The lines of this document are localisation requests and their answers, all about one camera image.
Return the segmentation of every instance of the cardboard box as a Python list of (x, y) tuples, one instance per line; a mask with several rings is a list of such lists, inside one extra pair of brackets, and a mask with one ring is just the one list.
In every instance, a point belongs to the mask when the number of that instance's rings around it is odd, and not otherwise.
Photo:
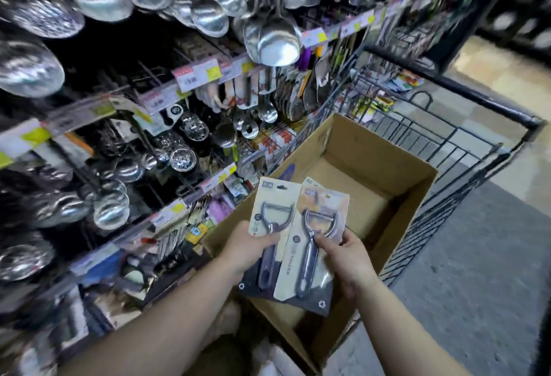
[[(321, 186), (350, 195), (347, 226), (362, 238), (379, 273), (405, 234), (436, 178), (437, 170), (348, 118), (333, 114), (273, 172), (301, 183), (307, 176)], [(253, 192), (203, 243), (218, 253), (231, 230), (249, 220)], [(354, 308), (335, 285), (329, 316), (321, 317), (288, 304), (265, 299), (250, 302), (286, 339), (292, 357), (299, 356), (320, 373), (342, 342)]]

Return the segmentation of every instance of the vegetable peeler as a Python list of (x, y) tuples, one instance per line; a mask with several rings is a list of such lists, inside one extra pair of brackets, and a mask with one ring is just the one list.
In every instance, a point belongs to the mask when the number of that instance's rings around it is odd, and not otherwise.
[(303, 298), (304, 296), (306, 296), (310, 291), (310, 288), (312, 287), (313, 273), (316, 269), (317, 253), (320, 250), (313, 239), (314, 235), (316, 235), (316, 232), (320, 233), (320, 231), (317, 229), (312, 229), (312, 227), (310, 226), (310, 220), (312, 218), (331, 221), (331, 226), (325, 232), (325, 234), (323, 234), (323, 236), (327, 238), (330, 237), (337, 228), (339, 214), (338, 212), (335, 212), (333, 215), (326, 215), (324, 213), (311, 211), (308, 208), (306, 208), (302, 212), (302, 226), (304, 227), (304, 231), (306, 231), (310, 239), (308, 241), (308, 244), (306, 245), (304, 257), (302, 257), (302, 265), (300, 267), (299, 279), (296, 282), (296, 296), (298, 298)]
[[(277, 211), (283, 211), (288, 212), (289, 216), (287, 217), (287, 220), (283, 224), (278, 224), (277, 222), (270, 222), (268, 218), (266, 217), (266, 211), (268, 209), (275, 209)], [(262, 210), (260, 213), (262, 223), (266, 227), (266, 230), (268, 230), (269, 234), (273, 234), (274, 232), (281, 232), (283, 231), (289, 224), (291, 224), (291, 221), (293, 220), (293, 216), (295, 215), (295, 204), (292, 204), (290, 207), (287, 206), (280, 206), (280, 205), (272, 205), (271, 203), (262, 203)], [(272, 274), (273, 274), (273, 267), (276, 259), (276, 244), (271, 245), (270, 247), (266, 247), (264, 251), (262, 252), (262, 258), (260, 259), (260, 270), (258, 272), (258, 280), (257, 285), (260, 289), (266, 289), (270, 286), (270, 283), (272, 282)]]

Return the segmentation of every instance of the packaged peeler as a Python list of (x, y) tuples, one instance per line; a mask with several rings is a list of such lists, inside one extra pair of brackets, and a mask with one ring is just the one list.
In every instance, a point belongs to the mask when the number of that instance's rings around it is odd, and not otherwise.
[(301, 186), (273, 298), (327, 315), (333, 293), (333, 272), (316, 234), (342, 241), (350, 196), (320, 187), (307, 178)]
[(239, 284), (245, 296), (272, 299), (281, 267), (301, 185), (263, 177), (258, 184), (249, 222), (249, 233), (257, 237), (279, 233), (279, 242), (264, 249), (261, 258), (249, 268)]

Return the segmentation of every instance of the forearm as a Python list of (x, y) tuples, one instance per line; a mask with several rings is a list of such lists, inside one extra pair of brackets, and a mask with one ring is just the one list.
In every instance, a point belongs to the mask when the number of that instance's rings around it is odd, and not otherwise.
[(180, 376), (238, 280), (226, 262), (214, 259), (153, 308), (64, 366), (61, 374)]
[(469, 374), (381, 281), (359, 291), (358, 310), (387, 376)]

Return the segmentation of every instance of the metal shopping cart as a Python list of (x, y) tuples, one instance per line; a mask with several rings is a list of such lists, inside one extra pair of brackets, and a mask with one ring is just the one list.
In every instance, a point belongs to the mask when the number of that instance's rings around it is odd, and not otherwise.
[[(358, 67), (362, 54), (365, 61), (365, 53), (369, 54), (368, 63)], [(401, 72), (423, 84), (409, 92), (396, 92), (389, 80)], [(504, 122), (514, 122), (521, 129), (518, 140), (494, 142), (492, 137), (455, 125), (434, 110), (438, 105), (433, 92), (438, 88), (446, 90), (449, 98), (465, 99), (509, 120)], [(506, 168), (546, 124), (537, 116), (433, 74), (426, 66), (362, 44), (343, 65), (327, 101), (309, 115), (308, 124), (288, 148), (281, 148), (271, 171), (333, 112), (347, 116), (439, 171), (405, 237), (380, 274), (387, 285), (403, 273), (465, 197)]]

